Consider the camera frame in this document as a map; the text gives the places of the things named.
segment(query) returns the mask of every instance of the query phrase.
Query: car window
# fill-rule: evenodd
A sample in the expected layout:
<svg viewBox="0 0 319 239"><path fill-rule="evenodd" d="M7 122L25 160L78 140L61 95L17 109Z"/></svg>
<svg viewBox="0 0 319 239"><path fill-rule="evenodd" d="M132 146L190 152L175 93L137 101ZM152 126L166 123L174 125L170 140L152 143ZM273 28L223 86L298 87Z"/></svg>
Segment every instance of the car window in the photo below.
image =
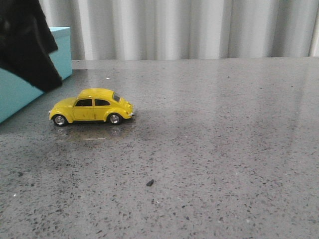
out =
<svg viewBox="0 0 319 239"><path fill-rule="evenodd" d="M121 97L114 92L114 93L113 93L113 99L114 99L115 101L119 102L120 99L121 99Z"/></svg>
<svg viewBox="0 0 319 239"><path fill-rule="evenodd" d="M92 100L91 99L79 100L75 106L92 106Z"/></svg>
<svg viewBox="0 0 319 239"><path fill-rule="evenodd" d="M95 106L109 106L110 103L105 100L95 99Z"/></svg>

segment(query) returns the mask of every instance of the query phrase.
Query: windshield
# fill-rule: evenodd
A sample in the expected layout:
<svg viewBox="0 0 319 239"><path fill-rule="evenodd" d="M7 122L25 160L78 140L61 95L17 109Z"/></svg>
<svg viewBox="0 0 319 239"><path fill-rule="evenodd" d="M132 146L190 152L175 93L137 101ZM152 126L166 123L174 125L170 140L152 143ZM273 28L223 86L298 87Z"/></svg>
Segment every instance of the windshield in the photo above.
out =
<svg viewBox="0 0 319 239"><path fill-rule="evenodd" d="M115 101L119 102L120 99L121 99L121 97L114 92L114 94L113 94L113 99L114 99Z"/></svg>

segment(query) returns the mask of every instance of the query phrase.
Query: car door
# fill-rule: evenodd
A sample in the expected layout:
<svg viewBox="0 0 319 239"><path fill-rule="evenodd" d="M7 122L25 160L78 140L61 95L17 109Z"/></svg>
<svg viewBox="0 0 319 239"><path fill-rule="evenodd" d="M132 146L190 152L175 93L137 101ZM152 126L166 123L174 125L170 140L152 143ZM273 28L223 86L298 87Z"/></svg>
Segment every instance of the car door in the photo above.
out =
<svg viewBox="0 0 319 239"><path fill-rule="evenodd" d="M92 99L78 100L73 107L75 120L94 120L94 109Z"/></svg>
<svg viewBox="0 0 319 239"><path fill-rule="evenodd" d="M111 107L110 102L102 99L94 99L94 114L96 120L104 120L105 112Z"/></svg>

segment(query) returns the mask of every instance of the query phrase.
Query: hubcap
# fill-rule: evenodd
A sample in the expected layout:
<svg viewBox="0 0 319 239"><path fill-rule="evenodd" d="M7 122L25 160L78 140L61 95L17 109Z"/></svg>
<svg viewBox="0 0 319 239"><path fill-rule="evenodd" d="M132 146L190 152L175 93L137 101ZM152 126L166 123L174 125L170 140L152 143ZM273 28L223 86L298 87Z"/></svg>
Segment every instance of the hubcap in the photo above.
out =
<svg viewBox="0 0 319 239"><path fill-rule="evenodd" d="M111 123L118 123L120 121L120 117L117 115L111 115L110 122Z"/></svg>
<svg viewBox="0 0 319 239"><path fill-rule="evenodd" d="M55 122L58 124L58 125L63 125L65 123L65 119L62 117L62 116L57 116L55 118Z"/></svg>

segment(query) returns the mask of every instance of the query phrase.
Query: volkswagen beetle model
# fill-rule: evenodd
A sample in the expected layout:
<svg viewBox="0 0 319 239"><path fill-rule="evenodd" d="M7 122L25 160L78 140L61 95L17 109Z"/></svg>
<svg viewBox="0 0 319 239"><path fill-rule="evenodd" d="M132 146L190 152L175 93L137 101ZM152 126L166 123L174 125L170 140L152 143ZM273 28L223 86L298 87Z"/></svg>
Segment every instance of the volkswagen beetle model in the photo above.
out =
<svg viewBox="0 0 319 239"><path fill-rule="evenodd" d="M104 121L120 124L134 116L134 106L114 91L102 88L82 90L78 97L56 103L49 119L57 126L75 121Z"/></svg>

